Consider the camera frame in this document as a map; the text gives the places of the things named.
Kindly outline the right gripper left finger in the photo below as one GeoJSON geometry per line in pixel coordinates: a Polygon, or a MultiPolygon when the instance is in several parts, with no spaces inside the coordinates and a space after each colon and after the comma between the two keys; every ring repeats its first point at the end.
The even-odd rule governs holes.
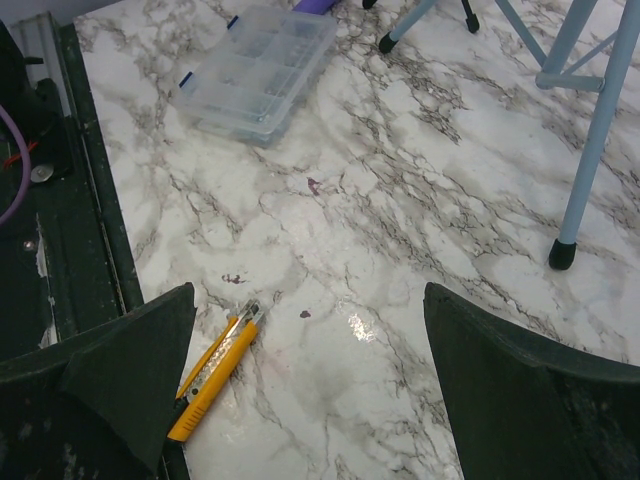
{"type": "Polygon", "coordinates": [[[155,479],[175,422],[191,283],[1,364],[4,479],[155,479]]]}

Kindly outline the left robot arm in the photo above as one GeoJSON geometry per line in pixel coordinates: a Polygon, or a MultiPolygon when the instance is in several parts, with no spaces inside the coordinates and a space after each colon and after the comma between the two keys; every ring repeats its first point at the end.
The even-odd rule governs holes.
{"type": "Polygon", "coordinates": [[[44,64],[42,57],[23,55],[1,26],[1,105],[27,144],[34,183],[61,178],[73,164],[58,85],[49,74],[39,80],[29,76],[32,66],[44,64]]]}

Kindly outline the light blue music stand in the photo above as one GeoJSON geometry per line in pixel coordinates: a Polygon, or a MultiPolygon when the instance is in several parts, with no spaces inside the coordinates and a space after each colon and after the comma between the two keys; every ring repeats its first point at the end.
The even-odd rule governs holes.
{"type": "Polygon", "coordinates": [[[598,97],[540,90],[537,67],[497,7],[470,34],[452,4],[432,9],[389,53],[378,38],[410,10],[381,1],[352,16],[366,47],[362,163],[369,250],[417,270],[477,278],[553,264],[598,97]]]}

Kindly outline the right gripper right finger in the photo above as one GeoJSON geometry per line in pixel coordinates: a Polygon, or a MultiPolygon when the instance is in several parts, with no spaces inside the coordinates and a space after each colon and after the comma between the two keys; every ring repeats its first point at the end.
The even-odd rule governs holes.
{"type": "Polygon", "coordinates": [[[639,369],[429,283],[424,318],[467,479],[636,479],[639,369]]]}

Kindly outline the black tripod mic stand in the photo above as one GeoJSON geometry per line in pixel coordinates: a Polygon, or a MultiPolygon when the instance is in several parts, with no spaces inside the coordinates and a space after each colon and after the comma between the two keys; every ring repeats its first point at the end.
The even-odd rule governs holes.
{"type": "MultiPolygon", "coordinates": [[[[372,8],[376,4],[377,0],[363,0],[362,7],[366,10],[372,8]]],[[[474,13],[470,2],[468,0],[461,0],[465,15],[466,15],[466,24],[470,33],[475,34],[479,28],[479,21],[474,13]]]]}

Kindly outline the purple microphone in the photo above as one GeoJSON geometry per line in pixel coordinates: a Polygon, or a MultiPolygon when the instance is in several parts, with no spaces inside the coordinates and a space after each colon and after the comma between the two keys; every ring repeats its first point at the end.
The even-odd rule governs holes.
{"type": "Polygon", "coordinates": [[[299,0],[293,10],[299,13],[324,15],[335,3],[337,0],[299,0]]]}

